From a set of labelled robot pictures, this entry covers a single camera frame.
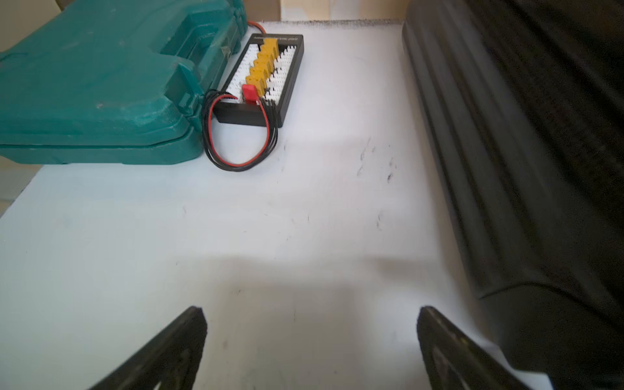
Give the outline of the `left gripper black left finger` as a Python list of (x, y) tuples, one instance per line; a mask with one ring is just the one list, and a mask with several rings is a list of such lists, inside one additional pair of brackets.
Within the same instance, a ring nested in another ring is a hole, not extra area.
[(208, 326), (191, 306), (93, 389), (191, 389), (203, 355)]

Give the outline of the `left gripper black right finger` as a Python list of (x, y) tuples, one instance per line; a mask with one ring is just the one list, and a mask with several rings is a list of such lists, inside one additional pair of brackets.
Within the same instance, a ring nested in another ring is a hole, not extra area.
[(420, 309), (419, 345), (433, 389), (526, 389), (433, 306)]

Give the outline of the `black hard-shell suitcase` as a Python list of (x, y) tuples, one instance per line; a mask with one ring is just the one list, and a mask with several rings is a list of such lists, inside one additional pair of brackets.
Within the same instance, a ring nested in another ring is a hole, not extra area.
[(402, 37), (495, 343), (554, 388), (622, 388), (622, 2), (412, 1)]

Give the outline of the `green plastic tool case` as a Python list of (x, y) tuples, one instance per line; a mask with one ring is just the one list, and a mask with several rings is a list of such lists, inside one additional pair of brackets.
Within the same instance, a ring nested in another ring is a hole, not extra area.
[(247, 30), (241, 1), (75, 1), (1, 54), (1, 155), (171, 165)]

